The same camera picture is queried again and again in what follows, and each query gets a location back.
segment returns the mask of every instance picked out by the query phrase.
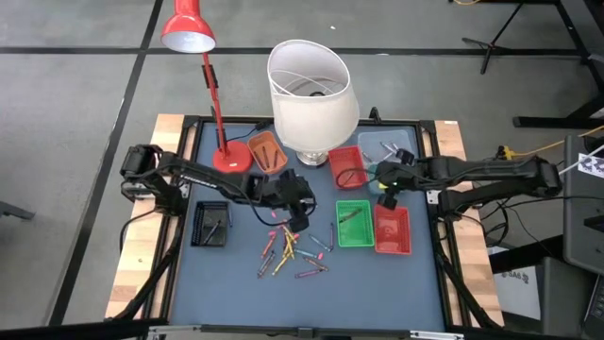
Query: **red desk lamp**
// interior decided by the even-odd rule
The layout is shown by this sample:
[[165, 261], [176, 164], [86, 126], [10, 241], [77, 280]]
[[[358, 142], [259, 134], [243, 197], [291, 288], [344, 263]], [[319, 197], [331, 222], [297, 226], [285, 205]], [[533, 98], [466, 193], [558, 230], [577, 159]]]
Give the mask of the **red desk lamp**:
[[175, 0], [174, 8], [175, 14], [166, 22], [161, 32], [161, 42], [177, 52], [203, 53], [204, 70], [210, 85], [211, 100], [216, 109], [218, 125], [219, 147], [214, 152], [212, 163], [223, 173], [245, 172], [252, 166], [252, 155], [246, 144], [237, 141], [227, 142], [218, 90], [210, 69], [208, 51], [216, 46], [214, 33], [199, 14], [199, 0]]

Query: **wooden board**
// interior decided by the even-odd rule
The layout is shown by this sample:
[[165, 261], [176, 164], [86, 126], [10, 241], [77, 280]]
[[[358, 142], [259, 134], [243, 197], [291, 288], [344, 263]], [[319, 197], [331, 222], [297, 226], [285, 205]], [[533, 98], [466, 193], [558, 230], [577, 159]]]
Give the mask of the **wooden board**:
[[[164, 150], [176, 152], [183, 119], [184, 115], [182, 114], [160, 114], [151, 143], [161, 146]], [[435, 123], [441, 154], [465, 159], [465, 151], [457, 122], [437, 121]], [[193, 144], [192, 131], [190, 131], [190, 135], [187, 137], [185, 147], [187, 158], [191, 154]], [[429, 152], [431, 148], [426, 135], [424, 136], [424, 141], [426, 150]], [[456, 187], [458, 190], [468, 190], [471, 188], [470, 183], [462, 183]], [[148, 212], [153, 209], [153, 205], [153, 199], [136, 202], [132, 216]], [[476, 211], [468, 211], [466, 214], [479, 218]], [[128, 228], [124, 250], [118, 264], [109, 298], [109, 305], [106, 311], [107, 317], [120, 313], [147, 279], [151, 271], [153, 255], [158, 241], [160, 223], [161, 216], [152, 213], [141, 220], [133, 222]], [[173, 228], [175, 224], [176, 220], [173, 219], [170, 224], [169, 235], [174, 233]], [[454, 225], [464, 281], [489, 316], [500, 325], [503, 325], [503, 316], [497, 299], [495, 280], [491, 272], [491, 266], [489, 265], [489, 257], [482, 236], [482, 229], [475, 222], [465, 219], [455, 222]], [[163, 286], [164, 281], [162, 280], [156, 289], [151, 312], [152, 316], [159, 315]], [[459, 302], [455, 288], [450, 282], [448, 283], [448, 292], [454, 323], [460, 325]]]
[[[465, 150], [461, 140], [460, 127], [455, 121], [436, 121], [436, 137], [438, 140], [439, 151], [443, 156], [455, 156], [465, 160]], [[427, 155], [431, 156], [430, 140], [427, 133], [424, 133], [424, 144]], [[459, 191], [472, 189], [471, 182], [463, 182], [451, 188]], [[480, 220], [476, 209], [469, 209], [465, 215]], [[491, 271], [487, 246], [484, 242], [482, 227], [470, 219], [463, 218], [453, 223], [457, 249], [460, 256], [461, 272], [463, 281], [474, 295], [480, 306], [487, 312], [493, 321], [503, 326], [503, 314], [499, 306], [497, 290], [495, 287], [495, 278]], [[439, 225], [441, 236], [445, 236], [445, 225]], [[448, 244], [443, 241], [445, 252], [448, 253]], [[451, 315], [455, 325], [461, 325], [460, 303], [453, 283], [447, 281], [447, 291], [449, 294], [449, 303], [451, 304]], [[478, 327], [478, 322], [472, 316], [472, 324]]]

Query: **yellow cable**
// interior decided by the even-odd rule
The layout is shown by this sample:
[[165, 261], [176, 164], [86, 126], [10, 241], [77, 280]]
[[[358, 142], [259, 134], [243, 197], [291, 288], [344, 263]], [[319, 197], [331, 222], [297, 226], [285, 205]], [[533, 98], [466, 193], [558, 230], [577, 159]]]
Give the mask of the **yellow cable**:
[[472, 0], [470, 2], [462, 2], [460, 0], [453, 0], [453, 1], [455, 1], [455, 3], [458, 5], [468, 6], [468, 5], [475, 5], [475, 4], [479, 3], [481, 0]]
[[[593, 130], [589, 130], [589, 131], [587, 131], [585, 133], [582, 133], [582, 134], [579, 135], [579, 137], [585, 137], [585, 136], [591, 135], [592, 133], [598, 132], [601, 129], [604, 129], [604, 126], [596, 127]], [[509, 156], [510, 157], [524, 157], [524, 156], [535, 154], [537, 152], [548, 150], [549, 148], [552, 148], [552, 147], [558, 146], [558, 145], [562, 145], [562, 144], [564, 144], [564, 140], [558, 141], [556, 143], [552, 143], [550, 145], [546, 145], [546, 146], [540, 147], [538, 149], [534, 149], [534, 150], [529, 151], [529, 152], [514, 152], [512, 150], [509, 150]]]

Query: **red lamp shade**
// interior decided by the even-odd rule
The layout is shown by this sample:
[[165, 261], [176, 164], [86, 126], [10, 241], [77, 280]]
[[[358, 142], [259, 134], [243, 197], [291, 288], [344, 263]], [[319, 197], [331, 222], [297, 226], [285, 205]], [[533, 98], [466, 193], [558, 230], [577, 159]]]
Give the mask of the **red lamp shade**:
[[175, 0], [175, 14], [161, 31], [161, 42], [171, 50], [204, 53], [216, 46], [214, 33], [199, 15], [199, 0]]

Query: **green tray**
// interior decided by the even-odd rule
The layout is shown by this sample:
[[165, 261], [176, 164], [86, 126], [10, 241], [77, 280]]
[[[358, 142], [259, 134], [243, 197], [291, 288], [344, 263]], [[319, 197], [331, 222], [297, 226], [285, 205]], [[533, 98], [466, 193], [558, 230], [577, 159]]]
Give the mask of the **green tray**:
[[[341, 222], [351, 213], [361, 211]], [[371, 220], [371, 206], [368, 200], [341, 200], [336, 202], [338, 220], [338, 245], [340, 247], [373, 247], [375, 243], [374, 224]]]

